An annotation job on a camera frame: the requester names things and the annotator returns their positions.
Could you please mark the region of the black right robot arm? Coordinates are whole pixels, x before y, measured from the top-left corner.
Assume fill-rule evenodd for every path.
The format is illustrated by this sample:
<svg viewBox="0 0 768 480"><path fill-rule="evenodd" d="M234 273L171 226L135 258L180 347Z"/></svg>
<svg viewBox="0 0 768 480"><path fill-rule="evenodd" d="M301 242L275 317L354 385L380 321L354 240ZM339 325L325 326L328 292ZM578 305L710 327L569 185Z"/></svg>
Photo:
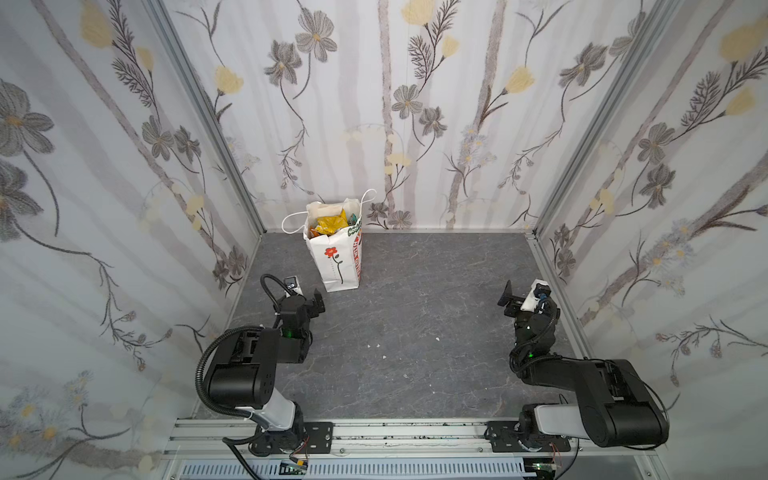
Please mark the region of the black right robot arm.
<svg viewBox="0 0 768 480"><path fill-rule="evenodd" d="M513 319L509 368L527 385L570 391L571 404L526 404L518 420L523 442L565 437L598 447L651 450L667 442L669 418L656 395L627 360L573 358L551 351L560 308L550 285L532 283L524 296L508 281L497 302Z"/></svg>

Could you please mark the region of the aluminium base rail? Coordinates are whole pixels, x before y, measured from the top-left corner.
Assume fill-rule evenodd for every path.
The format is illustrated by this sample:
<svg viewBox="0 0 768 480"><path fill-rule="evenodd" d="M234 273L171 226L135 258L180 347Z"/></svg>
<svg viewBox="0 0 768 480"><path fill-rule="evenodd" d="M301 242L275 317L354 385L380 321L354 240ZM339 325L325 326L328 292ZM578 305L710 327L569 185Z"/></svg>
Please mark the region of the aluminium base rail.
<svg viewBox="0 0 768 480"><path fill-rule="evenodd" d="M179 420L161 458L157 479L253 479L252 461L372 458L521 458L536 474L528 479L666 479L659 456L650 451L603 449L572 440L568 453L493 453L484 439L487 419L346 419L333 421L329 454L273 454L257 458L244 450L240 464L223 444L241 438L252 425L231 420Z"/></svg>

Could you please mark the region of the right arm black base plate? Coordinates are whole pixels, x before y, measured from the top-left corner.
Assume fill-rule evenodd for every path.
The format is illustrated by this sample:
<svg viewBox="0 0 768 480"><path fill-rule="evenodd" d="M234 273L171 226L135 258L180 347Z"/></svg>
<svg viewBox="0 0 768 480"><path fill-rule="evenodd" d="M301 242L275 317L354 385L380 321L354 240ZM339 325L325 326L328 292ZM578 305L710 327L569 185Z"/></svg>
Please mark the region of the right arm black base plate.
<svg viewBox="0 0 768 480"><path fill-rule="evenodd" d="M489 421L483 437L493 453L568 453L570 442L561 436L525 431L518 421Z"/></svg>

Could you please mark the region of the left corner aluminium post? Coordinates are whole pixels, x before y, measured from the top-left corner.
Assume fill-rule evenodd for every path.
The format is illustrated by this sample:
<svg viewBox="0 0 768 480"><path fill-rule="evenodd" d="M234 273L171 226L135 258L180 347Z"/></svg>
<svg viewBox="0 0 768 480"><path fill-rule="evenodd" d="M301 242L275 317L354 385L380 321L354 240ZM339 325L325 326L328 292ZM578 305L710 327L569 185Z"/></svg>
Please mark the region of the left corner aluminium post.
<svg viewBox="0 0 768 480"><path fill-rule="evenodd" d="M210 102L198 75L195 73L195 68L175 30L167 8L162 1L157 0L143 1L142 4L162 46L170 57L172 66L180 79L193 110L201 121L210 141L213 143L221 166L240 201L252 230L258 236L263 236L267 229L250 196L238 165L227 146L219 120L216 118L213 104Z"/></svg>

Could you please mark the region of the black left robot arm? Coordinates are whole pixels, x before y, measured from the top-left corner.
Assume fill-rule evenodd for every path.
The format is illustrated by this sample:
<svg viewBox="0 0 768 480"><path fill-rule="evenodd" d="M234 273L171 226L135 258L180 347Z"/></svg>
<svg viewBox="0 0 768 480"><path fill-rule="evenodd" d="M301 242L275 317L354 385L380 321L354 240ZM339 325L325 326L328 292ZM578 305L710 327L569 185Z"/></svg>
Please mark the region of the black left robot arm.
<svg viewBox="0 0 768 480"><path fill-rule="evenodd" d="M202 354L195 389L209 410L257 424L249 441L256 455L299 449L308 434L300 406L276 387L279 364L301 364L313 343L312 319L325 312L319 291L309 298L289 293L277 302L271 328L229 329Z"/></svg>

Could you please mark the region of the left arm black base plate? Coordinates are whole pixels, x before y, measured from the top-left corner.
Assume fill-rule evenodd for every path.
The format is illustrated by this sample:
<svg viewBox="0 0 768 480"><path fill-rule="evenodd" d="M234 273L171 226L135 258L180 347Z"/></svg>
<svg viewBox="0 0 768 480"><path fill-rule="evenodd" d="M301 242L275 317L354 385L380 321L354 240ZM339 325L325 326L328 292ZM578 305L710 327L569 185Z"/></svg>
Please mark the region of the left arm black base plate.
<svg viewBox="0 0 768 480"><path fill-rule="evenodd" d="M257 457L286 454L329 454L333 441L332 422L305 422L290 430L260 433L248 445L248 451Z"/></svg>

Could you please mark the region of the white paper bag red flower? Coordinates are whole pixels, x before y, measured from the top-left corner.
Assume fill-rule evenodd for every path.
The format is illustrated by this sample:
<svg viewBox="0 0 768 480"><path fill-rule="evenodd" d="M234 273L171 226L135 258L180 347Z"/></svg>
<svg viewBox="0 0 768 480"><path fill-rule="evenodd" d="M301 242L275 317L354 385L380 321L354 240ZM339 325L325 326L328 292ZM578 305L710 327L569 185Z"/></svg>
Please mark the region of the white paper bag red flower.
<svg viewBox="0 0 768 480"><path fill-rule="evenodd" d="M283 233L301 233L318 269L327 292L357 289L362 276L363 207L377 195L375 189L366 190L360 198L346 198L342 202L315 201L302 211L286 215L280 225ZM309 229L317 218L337 215L344 210L349 226L332 236L309 237Z"/></svg>

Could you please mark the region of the right corner aluminium post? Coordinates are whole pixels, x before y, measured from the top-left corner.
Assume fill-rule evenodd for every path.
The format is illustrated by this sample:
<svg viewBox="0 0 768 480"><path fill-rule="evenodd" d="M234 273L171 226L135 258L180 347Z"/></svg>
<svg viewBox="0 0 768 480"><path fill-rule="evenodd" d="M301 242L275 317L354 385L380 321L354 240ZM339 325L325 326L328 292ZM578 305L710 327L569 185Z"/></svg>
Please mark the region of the right corner aluminium post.
<svg viewBox="0 0 768 480"><path fill-rule="evenodd" d="M681 1L656 1L646 20L618 69L617 75L606 91L605 97L588 124L584 135L579 140L566 163L562 175L555 184L531 236L539 240L547 228L554 222L554 217L564 202L568 191L579 176L580 170L588 160L589 154L601 139L612 116L626 99L633 83L639 78L645 61L653 53L656 44L665 33L669 22L681 6Z"/></svg>

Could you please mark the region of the yellow snack packet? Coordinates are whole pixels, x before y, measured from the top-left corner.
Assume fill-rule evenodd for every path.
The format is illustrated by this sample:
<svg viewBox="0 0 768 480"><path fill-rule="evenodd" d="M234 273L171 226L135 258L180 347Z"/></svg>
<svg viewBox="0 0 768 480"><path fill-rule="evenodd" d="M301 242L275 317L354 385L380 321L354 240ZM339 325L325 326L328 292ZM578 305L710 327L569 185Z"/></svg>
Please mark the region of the yellow snack packet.
<svg viewBox="0 0 768 480"><path fill-rule="evenodd" d="M341 210L337 215L318 217L314 230L318 235L332 236L348 226L349 221L346 212Z"/></svg>

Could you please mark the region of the small green circuit board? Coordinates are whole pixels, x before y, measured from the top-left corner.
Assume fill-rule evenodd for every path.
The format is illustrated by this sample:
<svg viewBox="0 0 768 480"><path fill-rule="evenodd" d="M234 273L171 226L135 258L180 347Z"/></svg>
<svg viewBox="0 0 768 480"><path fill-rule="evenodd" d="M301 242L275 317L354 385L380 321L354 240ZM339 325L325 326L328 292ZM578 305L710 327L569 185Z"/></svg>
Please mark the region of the small green circuit board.
<svg viewBox="0 0 768 480"><path fill-rule="evenodd" d="M300 476L308 472L306 460L284 460L280 463L279 474L281 476Z"/></svg>

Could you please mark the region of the corner aluminium post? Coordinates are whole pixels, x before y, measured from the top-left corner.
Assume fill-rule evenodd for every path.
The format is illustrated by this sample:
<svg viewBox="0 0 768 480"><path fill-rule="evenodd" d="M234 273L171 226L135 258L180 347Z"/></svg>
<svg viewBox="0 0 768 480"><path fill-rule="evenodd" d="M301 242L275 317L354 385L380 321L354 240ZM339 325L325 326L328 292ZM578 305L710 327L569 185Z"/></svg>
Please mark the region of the corner aluminium post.
<svg viewBox="0 0 768 480"><path fill-rule="evenodd" d="M250 196L238 165L227 146L219 120L216 118L213 104L210 102L198 75L195 73L195 68L175 30L167 8L162 1L157 0L143 1L142 4L162 46L170 57L172 66L180 79L193 110L201 121L210 141L213 143L221 166L240 201L252 230L258 236L263 236L267 229Z"/></svg>
<svg viewBox="0 0 768 480"><path fill-rule="evenodd" d="M531 236L539 240L547 228L554 222L554 217L564 202L568 191L579 176L580 170L588 160L589 154L601 139L612 116L626 99L633 83L639 78L645 61L653 53L656 44L665 33L669 22L681 6L681 1L656 1L646 20L618 69L617 75L606 91L605 97L588 124L584 135L579 140L566 163L562 175L555 184Z"/></svg>

